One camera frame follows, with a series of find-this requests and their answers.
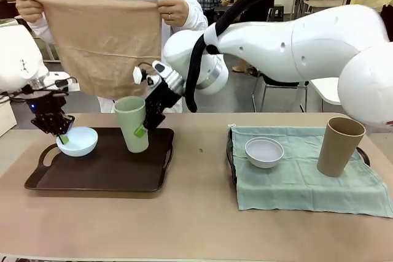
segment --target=green tape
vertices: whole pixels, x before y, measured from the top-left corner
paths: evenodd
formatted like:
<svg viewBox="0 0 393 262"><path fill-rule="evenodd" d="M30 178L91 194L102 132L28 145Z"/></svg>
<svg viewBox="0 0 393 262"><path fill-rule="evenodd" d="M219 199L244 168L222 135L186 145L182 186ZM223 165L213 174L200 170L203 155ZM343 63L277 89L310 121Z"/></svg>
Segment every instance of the green tape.
<svg viewBox="0 0 393 262"><path fill-rule="evenodd" d="M135 130L135 136L141 138L143 135L145 135L147 132L146 128L141 125L137 128L137 130Z"/></svg>
<svg viewBox="0 0 393 262"><path fill-rule="evenodd" d="M67 144L69 142L68 136L67 135L59 135L61 141L63 144Z"/></svg>

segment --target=green cup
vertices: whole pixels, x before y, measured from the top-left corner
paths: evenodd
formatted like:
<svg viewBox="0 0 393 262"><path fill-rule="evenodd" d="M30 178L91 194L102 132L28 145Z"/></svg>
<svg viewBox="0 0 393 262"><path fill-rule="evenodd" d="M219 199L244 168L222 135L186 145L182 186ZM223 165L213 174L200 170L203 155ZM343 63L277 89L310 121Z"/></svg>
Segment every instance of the green cup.
<svg viewBox="0 0 393 262"><path fill-rule="evenodd" d="M149 147L147 132L138 137L135 132L141 127L146 117L145 100L136 96L119 99L115 103L117 121L131 153L141 153Z"/></svg>

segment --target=brown cup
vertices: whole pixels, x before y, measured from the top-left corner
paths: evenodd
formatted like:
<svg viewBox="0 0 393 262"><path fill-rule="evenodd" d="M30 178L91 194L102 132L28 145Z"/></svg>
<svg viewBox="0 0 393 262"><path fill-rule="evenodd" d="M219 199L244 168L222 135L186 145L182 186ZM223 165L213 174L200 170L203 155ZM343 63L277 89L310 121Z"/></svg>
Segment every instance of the brown cup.
<svg viewBox="0 0 393 262"><path fill-rule="evenodd" d="M324 142L319 154L317 168L329 177L339 177L366 129L358 121L335 117L327 122Z"/></svg>

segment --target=light blue bowl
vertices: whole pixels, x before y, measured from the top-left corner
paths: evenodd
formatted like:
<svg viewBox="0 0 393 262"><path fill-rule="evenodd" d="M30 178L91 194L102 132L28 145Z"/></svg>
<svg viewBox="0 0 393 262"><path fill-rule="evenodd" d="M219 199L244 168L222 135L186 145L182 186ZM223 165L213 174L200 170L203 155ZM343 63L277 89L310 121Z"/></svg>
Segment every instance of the light blue bowl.
<svg viewBox="0 0 393 262"><path fill-rule="evenodd" d="M88 127L73 127L67 133L69 142L62 144L56 139L57 147L67 156L85 156L91 153L97 145L98 134Z"/></svg>

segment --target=light green towel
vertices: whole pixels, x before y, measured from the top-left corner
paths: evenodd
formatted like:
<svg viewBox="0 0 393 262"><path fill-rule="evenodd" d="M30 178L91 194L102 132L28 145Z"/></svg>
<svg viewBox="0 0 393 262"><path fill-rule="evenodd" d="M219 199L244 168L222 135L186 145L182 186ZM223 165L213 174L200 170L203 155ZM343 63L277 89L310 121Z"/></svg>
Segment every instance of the light green towel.
<svg viewBox="0 0 393 262"><path fill-rule="evenodd" d="M337 178L317 169L325 128L232 127L240 210L310 210L393 218L387 186L356 152ZM246 156L249 139L264 136L284 147L277 166L261 169Z"/></svg>

